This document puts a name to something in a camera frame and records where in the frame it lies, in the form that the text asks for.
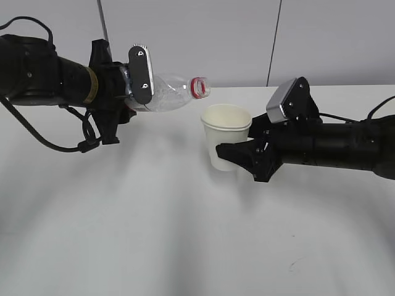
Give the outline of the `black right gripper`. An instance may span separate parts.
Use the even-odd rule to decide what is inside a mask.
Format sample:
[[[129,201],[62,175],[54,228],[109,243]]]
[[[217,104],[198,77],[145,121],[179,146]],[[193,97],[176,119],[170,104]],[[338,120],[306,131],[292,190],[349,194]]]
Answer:
[[[215,150],[220,159],[229,161],[248,171],[254,181],[267,183],[282,166],[282,152],[279,142],[307,131],[308,124],[320,123],[321,118],[299,116],[293,120],[271,123],[266,113],[254,117],[248,136],[253,140],[239,143],[223,143]]]

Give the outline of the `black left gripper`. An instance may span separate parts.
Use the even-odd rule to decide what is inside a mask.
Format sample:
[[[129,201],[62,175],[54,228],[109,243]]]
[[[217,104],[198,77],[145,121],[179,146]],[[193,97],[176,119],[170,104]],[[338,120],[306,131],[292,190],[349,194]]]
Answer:
[[[126,65],[112,60],[108,41],[97,39],[92,41],[89,68],[98,79],[98,92],[89,109],[93,111],[93,120],[101,142],[104,145],[118,144],[118,125],[129,123],[136,115],[136,112],[125,103]]]

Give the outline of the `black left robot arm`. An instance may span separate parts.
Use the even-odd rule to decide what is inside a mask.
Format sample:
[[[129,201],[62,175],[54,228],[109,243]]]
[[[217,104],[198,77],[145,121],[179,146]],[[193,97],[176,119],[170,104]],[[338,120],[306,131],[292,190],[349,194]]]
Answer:
[[[117,144],[119,124],[130,121],[126,65],[114,62],[109,44],[92,42],[89,65],[57,55],[55,46],[41,38],[1,36],[1,94],[13,105],[67,105],[92,114],[104,145]]]

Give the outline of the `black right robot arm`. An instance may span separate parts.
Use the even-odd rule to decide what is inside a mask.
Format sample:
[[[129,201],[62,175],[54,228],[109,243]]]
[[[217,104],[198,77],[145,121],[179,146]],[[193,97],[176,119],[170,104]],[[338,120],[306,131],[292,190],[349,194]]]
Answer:
[[[371,171],[394,179],[394,116],[352,123],[323,123],[299,118],[270,123],[255,117],[249,140],[222,141],[219,158],[250,172],[255,181],[269,182],[283,164]]]

